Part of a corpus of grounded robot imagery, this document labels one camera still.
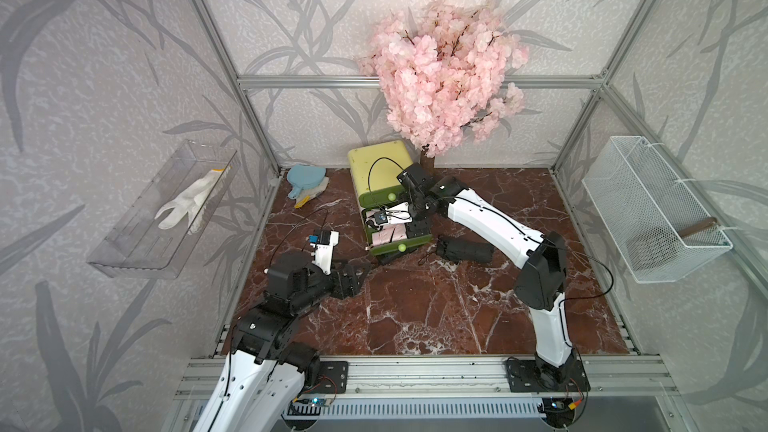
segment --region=pink cherry blossom tree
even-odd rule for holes
[[[523,108],[523,92],[509,84],[494,97],[508,61],[519,69],[528,62],[520,37],[505,34],[493,0],[459,7],[429,0],[417,30],[408,30],[405,14],[391,14],[376,25],[373,53],[359,61],[365,75],[378,75],[389,104],[387,121],[403,137],[434,158],[456,147],[464,129],[485,140],[499,120]]]

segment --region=tree trunk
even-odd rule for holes
[[[418,160],[418,163],[421,164],[422,168],[430,175],[435,175],[435,158],[434,157],[427,157],[427,149],[426,147],[422,149],[422,155]]]

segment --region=work glove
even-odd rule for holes
[[[158,224],[158,227],[163,230],[172,228],[173,226],[176,226],[184,216],[188,215],[189,225],[187,227],[190,229],[189,233],[193,234],[197,232],[200,228],[200,221],[195,221],[195,217],[197,217],[197,213],[200,212],[203,204],[205,204],[205,200],[208,198],[210,191],[214,188],[216,180],[225,170],[225,168],[211,169],[203,178],[198,178],[196,181],[192,182],[192,185],[183,190],[175,199],[160,207],[160,210],[158,210],[158,213],[154,216],[155,218],[158,218],[168,209],[172,208],[173,211]],[[193,230],[193,228],[195,228],[193,227],[193,222],[197,225],[197,230]]]

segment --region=transparent acrylic box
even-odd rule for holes
[[[165,212],[156,219],[160,207],[211,169],[222,168],[224,172],[193,221],[184,216],[176,226],[158,227],[168,215]],[[88,256],[88,264],[109,277],[178,277],[238,168],[237,150],[184,141]]]

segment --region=leaf pattern wallpaper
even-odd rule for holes
[[[188,0],[0,0],[0,64],[0,430],[158,430],[249,266],[266,155]],[[87,265],[184,139],[242,167],[181,275]]]
[[[663,0],[613,85],[755,250],[766,255],[768,0]],[[558,173],[581,230],[617,275],[644,352],[661,352],[699,429],[762,430],[768,420],[768,304],[726,255],[673,284],[637,284],[581,179],[611,135],[598,108]]]
[[[456,0],[467,5],[480,0]],[[508,30],[532,48],[529,75],[599,74],[639,0],[496,0]],[[240,75],[359,75],[372,24],[390,10],[408,20],[426,0],[206,0]],[[550,166],[586,90],[530,90],[541,115],[513,117],[491,139],[470,137],[439,166]],[[354,147],[398,138],[386,103],[368,90],[251,90],[250,98],[281,164],[347,166]],[[302,134],[296,132],[302,124]],[[489,154],[489,151],[500,153]]]

